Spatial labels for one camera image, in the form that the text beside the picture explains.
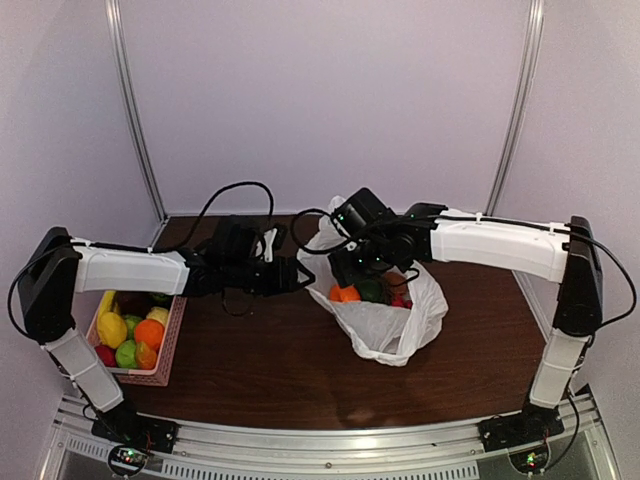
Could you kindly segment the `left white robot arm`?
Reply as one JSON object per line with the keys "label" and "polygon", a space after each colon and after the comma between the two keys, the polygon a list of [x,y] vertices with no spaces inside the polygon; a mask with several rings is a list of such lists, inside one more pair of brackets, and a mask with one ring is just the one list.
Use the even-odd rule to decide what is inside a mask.
{"label": "left white robot arm", "polygon": [[266,229],[250,218],[224,217],[213,234],[197,245],[133,247],[73,237],[51,228],[7,293],[7,305],[19,306],[9,319],[36,342],[101,413],[106,429],[123,444],[144,433],[138,415],[126,407],[116,377],[98,359],[79,332],[73,302],[84,293],[104,301],[108,292],[142,292],[171,297],[204,297],[231,289],[256,297],[297,292],[314,274],[294,256],[279,251],[287,229]]}

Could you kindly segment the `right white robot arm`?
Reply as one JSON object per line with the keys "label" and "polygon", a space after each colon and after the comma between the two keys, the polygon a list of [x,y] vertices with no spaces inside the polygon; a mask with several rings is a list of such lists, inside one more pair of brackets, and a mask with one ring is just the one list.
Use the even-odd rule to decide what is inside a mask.
{"label": "right white robot arm", "polygon": [[342,286],[416,262],[468,263],[537,277],[558,287],[550,337],[528,393],[513,419],[519,440],[535,440],[551,424],[588,341],[602,323],[602,274],[586,219],[572,227],[468,213],[418,202],[396,213],[369,188],[334,198],[329,223],[343,240],[329,264]]}

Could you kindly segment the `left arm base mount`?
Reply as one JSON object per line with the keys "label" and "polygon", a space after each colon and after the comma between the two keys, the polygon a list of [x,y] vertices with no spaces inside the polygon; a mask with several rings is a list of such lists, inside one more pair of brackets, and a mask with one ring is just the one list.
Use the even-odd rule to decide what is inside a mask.
{"label": "left arm base mount", "polygon": [[114,445],[107,453],[107,466],[117,478],[130,479],[146,467],[155,453],[170,454],[174,450],[179,425],[172,420],[140,414],[125,399],[113,409],[103,412],[89,402],[83,416],[93,413],[91,433]]}

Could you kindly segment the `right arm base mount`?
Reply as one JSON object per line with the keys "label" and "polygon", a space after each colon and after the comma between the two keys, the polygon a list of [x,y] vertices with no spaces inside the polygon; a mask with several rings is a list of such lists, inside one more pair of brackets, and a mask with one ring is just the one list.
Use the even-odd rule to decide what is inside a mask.
{"label": "right arm base mount", "polygon": [[511,466],[528,476],[544,472],[551,460],[548,441],[565,430],[556,410],[538,408],[493,416],[477,428],[485,452],[507,450]]}

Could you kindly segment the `white plastic bag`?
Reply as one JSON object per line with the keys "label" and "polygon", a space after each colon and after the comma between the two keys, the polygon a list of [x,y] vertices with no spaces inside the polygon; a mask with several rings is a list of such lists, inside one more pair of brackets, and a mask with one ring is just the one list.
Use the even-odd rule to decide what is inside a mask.
{"label": "white plastic bag", "polygon": [[[350,286],[337,282],[329,264],[331,253],[343,247],[355,246],[349,235],[331,219],[333,212],[348,198],[334,197],[328,211],[319,214],[316,234],[307,242],[299,240],[296,243],[298,260],[316,275],[316,281],[307,290],[320,306],[334,316],[359,357],[387,366],[402,367],[419,349],[439,335],[448,304],[440,285],[425,269],[427,262],[424,261],[414,262],[405,272],[397,268],[387,271],[400,273],[407,278],[408,292],[405,295],[409,295],[413,301],[411,309],[390,305],[393,294],[385,289],[382,280],[384,273],[365,278],[377,280],[384,287],[384,304],[365,301],[337,303],[328,299],[334,285]],[[439,204],[433,205],[436,221],[445,208]]]}

